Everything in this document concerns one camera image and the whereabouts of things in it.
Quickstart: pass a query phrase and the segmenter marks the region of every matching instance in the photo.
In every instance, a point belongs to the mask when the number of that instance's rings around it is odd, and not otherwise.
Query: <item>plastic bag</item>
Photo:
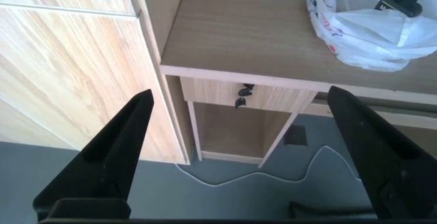
[[[345,64],[394,72],[437,50],[437,0],[418,0],[423,11],[408,18],[375,10],[379,0],[307,0],[318,37]]]

